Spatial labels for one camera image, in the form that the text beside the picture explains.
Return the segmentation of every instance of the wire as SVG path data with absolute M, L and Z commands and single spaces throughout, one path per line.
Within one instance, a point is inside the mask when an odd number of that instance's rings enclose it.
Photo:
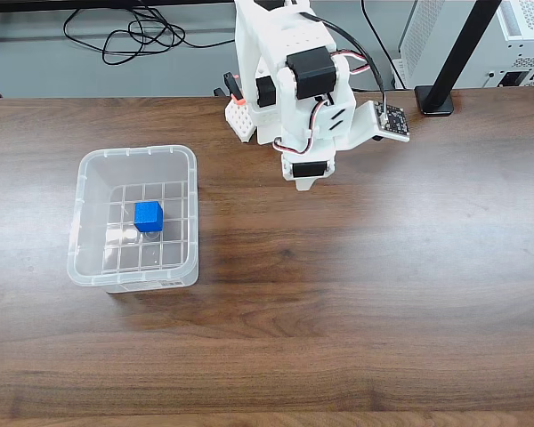
M 382 93 L 382 102 L 384 103 L 384 113 L 382 114 L 381 120 L 383 123 L 387 122 L 387 115 L 385 114 L 386 108 L 385 106 L 385 89 L 384 89 L 384 80 L 382 80 L 382 75 L 380 75 L 380 71 L 377 69 L 376 63 L 372 59 L 370 55 L 368 55 L 368 52 L 366 52 L 366 49 L 356 40 L 353 36 L 351 36 L 347 31 L 343 30 L 342 28 L 338 27 L 336 24 L 333 24 L 329 20 L 323 20 L 322 18 L 319 18 L 318 16 L 311 15 L 308 12 L 300 12 L 302 16 L 304 16 L 307 20 L 312 20 L 314 22 L 322 22 L 327 28 L 332 29 L 340 36 L 344 37 L 346 40 L 348 40 L 360 53 L 361 56 L 363 56 L 366 61 L 368 62 L 369 68 L 372 70 L 372 74 L 374 74 L 374 79 L 376 80 L 377 87 L 379 88 L 380 92 Z
M 337 56 L 337 55 L 346 56 L 348 58 L 354 58 L 356 60 L 360 60 L 360 61 L 364 62 L 364 64 L 361 65 L 360 67 L 357 67 L 355 69 L 351 69 L 350 70 L 350 74 L 353 75 L 353 76 L 355 76 L 357 74 L 360 74 L 360 73 L 363 73 L 364 71 L 369 70 L 369 65 L 366 62 L 366 58 L 364 58 L 362 55 L 360 55 L 359 53 L 357 53 L 355 51 L 340 50 L 340 51 L 334 51 L 334 52 L 330 53 L 330 56 Z
M 141 56 L 151 56 L 168 52 L 171 49 L 186 44 L 194 49 L 206 49 L 209 47 L 221 46 L 233 43 L 234 40 L 225 40 L 212 44 L 193 44 L 186 40 L 186 30 L 178 25 L 166 20 L 164 15 L 154 7 L 147 6 L 143 0 L 138 0 L 139 6 L 125 8 L 133 15 L 126 29 L 115 29 L 105 38 L 102 47 L 87 43 L 73 37 L 68 32 L 69 23 L 82 12 L 81 9 L 73 11 L 63 23 L 63 34 L 74 43 L 80 44 L 88 49 L 101 53 L 102 61 L 107 65 L 121 65 Z M 136 50 L 110 50 L 109 44 L 115 36 L 126 35 L 132 38 L 139 46 Z M 122 60 L 109 60 L 110 56 L 125 57 Z
M 390 61 L 390 65 L 392 66 L 393 72 L 398 77 L 398 80 L 400 80 L 401 87 L 403 87 L 404 89 L 407 89 L 406 85 L 403 83 L 403 80 L 401 79 L 400 73 L 398 73 L 398 69 L 393 64 L 393 60 L 392 60 L 392 57 L 390 56 L 390 53 L 388 53 L 388 51 L 385 49 L 385 46 L 382 43 L 382 39 L 377 34 L 377 31 L 374 28 L 374 25 L 372 24 L 372 21 L 370 20 L 370 17 L 368 16 L 368 13 L 366 12 L 366 3 L 365 3 L 365 1 L 364 0 L 360 0 L 360 4 L 362 6 L 362 13 L 364 14 L 364 18 L 366 18 L 366 22 L 368 23 L 368 25 L 370 26 L 370 29 L 374 33 L 374 36 L 376 37 L 377 42 L 380 44 L 380 47 L 382 48 L 382 51 L 384 51 L 384 53 L 385 53 L 385 56 L 387 56 L 388 61 Z
M 290 147 L 285 147 L 284 145 L 280 145 L 279 144 L 280 138 L 275 138 L 275 141 L 273 141 L 273 148 L 277 151 L 281 151 L 281 152 L 286 151 L 286 152 L 294 153 L 298 155 L 303 155 L 303 154 L 308 153 L 312 145 L 312 136 L 314 132 L 314 125 L 317 119 L 317 114 L 319 113 L 319 110 L 322 108 L 322 106 L 328 105 L 328 103 L 329 103 L 329 100 L 321 100 L 317 102 L 314 108 L 312 109 L 311 117 L 309 118 L 309 130 L 311 131 L 311 136 L 309 136 L 309 139 L 306 142 L 306 147 L 304 148 L 303 151 L 299 151 L 298 149 L 291 149 Z

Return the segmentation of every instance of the black cable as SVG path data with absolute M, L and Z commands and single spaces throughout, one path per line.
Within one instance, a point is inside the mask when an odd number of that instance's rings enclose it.
M 63 34 L 67 39 L 77 44 L 100 52 L 102 61 L 107 65 L 121 65 L 141 56 L 151 56 L 168 52 L 180 44 L 186 44 L 195 49 L 206 49 L 234 42 L 234 40 L 225 40 L 212 44 L 190 43 L 186 40 L 186 30 L 184 28 L 168 22 L 158 9 L 147 6 L 142 0 L 138 1 L 140 3 L 139 6 L 122 9 L 130 12 L 133 15 L 133 20 L 128 23 L 126 29 L 115 29 L 111 31 L 105 38 L 103 47 L 79 40 L 69 34 L 68 25 L 81 13 L 81 9 L 73 11 L 65 20 L 63 23 Z M 117 35 L 129 36 L 139 45 L 138 49 L 134 51 L 110 50 L 109 43 Z M 147 50 L 148 46 L 160 46 L 161 48 Z M 125 56 L 125 58 L 123 60 L 110 61 L 108 60 L 108 56 Z
M 390 53 L 388 53 L 388 51 L 385 49 L 385 46 L 382 43 L 382 39 L 377 34 L 377 31 L 374 28 L 374 25 L 372 25 L 372 21 L 370 20 L 370 18 L 368 16 L 368 13 L 366 12 L 366 3 L 365 3 L 365 1 L 364 0 L 360 0 L 360 4 L 362 5 L 362 13 L 364 14 L 364 18 L 366 18 L 366 22 L 368 23 L 368 25 L 370 26 L 370 29 L 374 33 L 374 36 L 376 37 L 377 42 L 380 44 L 380 47 L 382 48 L 382 51 L 384 51 L 384 53 L 385 53 L 385 56 L 387 56 L 388 61 L 390 61 L 390 65 L 392 66 L 393 72 L 395 73 L 395 75 L 400 80 L 401 87 L 403 87 L 404 89 L 407 89 L 406 85 L 404 85 L 404 83 L 403 83 L 403 80 L 401 80 L 401 76 L 400 76 L 400 73 L 398 73 L 398 69 L 395 67 L 395 65 L 393 65 L 393 60 L 392 60 L 392 57 L 390 56 Z
M 300 12 L 302 16 L 304 16 L 307 20 L 312 20 L 314 22 L 322 22 L 327 28 L 332 29 L 340 36 L 344 37 L 346 40 L 348 40 L 359 52 L 360 55 L 362 55 L 364 58 L 366 58 L 366 62 L 370 66 L 370 69 L 372 70 L 372 74 L 374 74 L 374 79 L 376 80 L 377 87 L 379 88 L 380 92 L 382 93 L 382 100 L 384 105 L 386 105 L 385 102 L 385 89 L 384 89 L 384 80 L 382 80 L 382 76 L 380 75 L 379 69 L 377 69 L 376 63 L 372 59 L 372 57 L 366 52 L 366 49 L 356 40 L 353 36 L 351 36 L 348 32 L 346 32 L 344 29 L 338 27 L 336 24 L 333 24 L 329 20 L 323 20 L 322 18 L 319 18 L 318 16 L 311 15 L 307 12 Z

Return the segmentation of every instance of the black stand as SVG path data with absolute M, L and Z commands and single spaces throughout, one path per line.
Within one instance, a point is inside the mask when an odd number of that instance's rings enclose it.
M 451 90 L 471 58 L 502 0 L 476 0 L 457 41 L 433 86 L 416 86 L 417 106 L 426 116 L 448 116 L 453 112 Z

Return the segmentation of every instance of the clear plastic box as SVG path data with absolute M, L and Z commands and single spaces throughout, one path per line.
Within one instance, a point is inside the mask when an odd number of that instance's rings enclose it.
M 81 160 L 68 274 L 109 293 L 193 285 L 198 279 L 198 184 L 181 145 L 101 149 Z M 134 203 L 157 200 L 164 229 L 134 227 Z

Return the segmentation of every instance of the wooden table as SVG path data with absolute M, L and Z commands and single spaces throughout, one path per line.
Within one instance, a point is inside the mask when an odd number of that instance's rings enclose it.
M 411 142 L 299 193 L 224 99 L 0 100 L 0 425 L 534 426 L 534 88 L 454 101 L 392 94 Z M 198 157 L 198 283 L 74 286 L 80 159 L 155 144 Z

